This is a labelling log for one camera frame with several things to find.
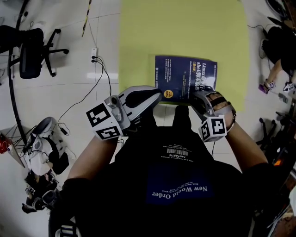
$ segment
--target wall socket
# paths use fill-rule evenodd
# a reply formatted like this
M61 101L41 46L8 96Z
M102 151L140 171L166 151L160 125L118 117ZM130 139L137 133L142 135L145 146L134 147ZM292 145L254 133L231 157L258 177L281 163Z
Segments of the wall socket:
M93 48L92 49L91 60L92 60L92 56L95 56L95 57L98 56L98 48Z

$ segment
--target blue book cover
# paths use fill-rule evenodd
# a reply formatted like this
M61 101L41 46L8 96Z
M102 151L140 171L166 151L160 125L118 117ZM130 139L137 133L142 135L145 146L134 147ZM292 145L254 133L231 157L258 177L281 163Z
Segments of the blue book cover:
M189 103L189 96L205 86L216 88L218 63L177 56L155 57L155 87L162 101Z

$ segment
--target black pants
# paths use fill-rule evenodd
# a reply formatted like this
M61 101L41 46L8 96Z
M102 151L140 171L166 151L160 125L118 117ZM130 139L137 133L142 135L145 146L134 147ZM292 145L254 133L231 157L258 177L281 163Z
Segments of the black pants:
M149 129L157 127L156 121L153 117L152 109L148 109L142 114L140 119L141 127L143 129ZM173 127L182 130L190 130L191 129L191 121L189 118L189 109L188 106L177 106L175 117L173 121Z
M263 42L262 48L273 64L281 59L283 70L293 75L296 69L295 44L296 37L291 32L274 26L268 31L267 40Z

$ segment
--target person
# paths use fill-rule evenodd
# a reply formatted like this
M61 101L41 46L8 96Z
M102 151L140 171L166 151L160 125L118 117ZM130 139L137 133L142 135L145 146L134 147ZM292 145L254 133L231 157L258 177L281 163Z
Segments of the person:
M210 100L219 97L209 95ZM214 110L226 105L222 102ZM71 168L51 211L49 236L69 220L81 236L248 236L254 210L274 193L273 166L232 113L225 121L227 129L234 123L226 139L242 173L213 159L191 130L187 106L176 107L172 127L158 127L147 112L141 129L111 164L117 139L94 137Z
M264 93L268 93L269 90L275 87L275 81L277 75L281 71L285 71L290 80L285 84L284 91L288 92L294 88L296 70L296 53L295 48L296 37L293 31L288 27L282 29L280 27L272 27L267 33L267 39L261 42L261 58L265 56L274 64L268 78L265 82L259 86L259 89Z

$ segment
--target white tile floor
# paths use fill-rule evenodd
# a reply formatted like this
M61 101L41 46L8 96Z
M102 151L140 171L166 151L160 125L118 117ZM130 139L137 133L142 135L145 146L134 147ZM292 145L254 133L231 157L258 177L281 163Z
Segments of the white tile floor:
M266 26L270 24L266 16L274 17L265 4L265 0L243 0L243 4L247 22L251 26ZM81 37L88 0L30 1L29 16L21 25L22 29L28 29L31 21L34 21L35 24L42 24L46 35L45 40L48 40L55 28L61 28L61 34L56 37L55 42L58 44L55 45L55 48L66 48L70 50L70 53L52 56L52 66L57 72L55 78L50 77L46 65L44 65L40 77L22 80L18 76L16 67L16 79L14 80L16 103L24 126L32 127L47 116L58 119L72 104L80 101L87 94L99 78L101 71L99 65L93 65L90 62L91 49L95 45L99 48L99 55L103 57L107 71L111 76L112 93L119 93L120 5L120 0L92 0L89 14L92 34L89 24L87 24L85 35ZM280 101L277 95L282 91L288 77L285 73L280 75L275 93L265 95L258 90L260 78L266 78L269 74L269 66L266 59L260 60L258 56L258 48L262 39L261 30L248 28L248 31L250 77L245 100L246 109L244 112L238 112L237 121L251 137L260 140L262 131L259 118L272 120L276 118L275 111L283 112L289 108L289 105ZM85 101L73 107L62 118L62 122L66 123L71 130L71 135L63 136L63 139L77 156L93 137L84 113L97 101L107 98L108 86L107 77L104 75L96 91L94 90ZM154 109L157 125L171 126L174 109L175 106L158 105ZM198 132L201 122L191 108L190 118L192 129ZM211 152L213 143L207 143L206 146ZM216 142L214 158L239 168L225 139Z

